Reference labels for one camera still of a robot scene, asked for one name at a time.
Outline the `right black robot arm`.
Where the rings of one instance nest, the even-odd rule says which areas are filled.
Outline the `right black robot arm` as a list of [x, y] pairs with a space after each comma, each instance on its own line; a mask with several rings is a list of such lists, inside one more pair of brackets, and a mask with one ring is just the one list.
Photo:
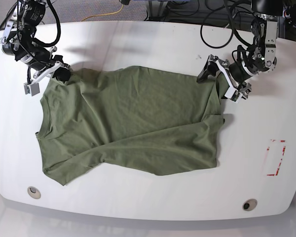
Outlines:
[[[50, 43], [35, 37], [37, 26], [42, 22], [47, 8], [54, 16], [57, 28], [56, 39]], [[0, 29], [3, 29], [0, 39], [3, 53], [14, 56], [15, 61], [28, 66], [24, 84], [26, 94], [39, 94], [39, 82], [45, 77], [63, 83], [70, 79], [70, 65], [64, 63], [62, 55], [53, 55], [61, 37], [61, 24], [51, 1], [17, 0], [0, 24]]]

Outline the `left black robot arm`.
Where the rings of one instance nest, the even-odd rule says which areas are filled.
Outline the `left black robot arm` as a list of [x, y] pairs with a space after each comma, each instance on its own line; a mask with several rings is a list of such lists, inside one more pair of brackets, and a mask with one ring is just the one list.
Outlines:
[[[245, 41], [237, 32], [232, 11], [241, 4], [251, 6], [253, 16], [251, 32], [253, 42]], [[228, 15], [231, 37], [236, 37], [241, 44], [232, 52], [233, 63], [222, 60], [217, 56], [209, 55], [197, 82], [202, 83], [208, 76], [215, 76], [217, 72], [224, 75], [228, 89], [225, 98], [237, 103], [241, 98], [247, 99], [252, 91], [248, 79], [259, 73], [271, 72], [277, 65], [276, 39], [278, 36], [278, 19], [283, 13], [283, 4], [280, 0], [239, 0], [229, 5], [225, 0], [223, 8]]]

